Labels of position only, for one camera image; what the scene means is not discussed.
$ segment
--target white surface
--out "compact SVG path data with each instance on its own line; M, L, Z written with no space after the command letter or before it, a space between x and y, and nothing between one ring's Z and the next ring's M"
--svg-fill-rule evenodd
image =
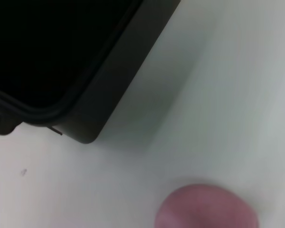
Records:
M91 145L0 137L0 228L151 228L197 182L285 228L285 0L183 0Z

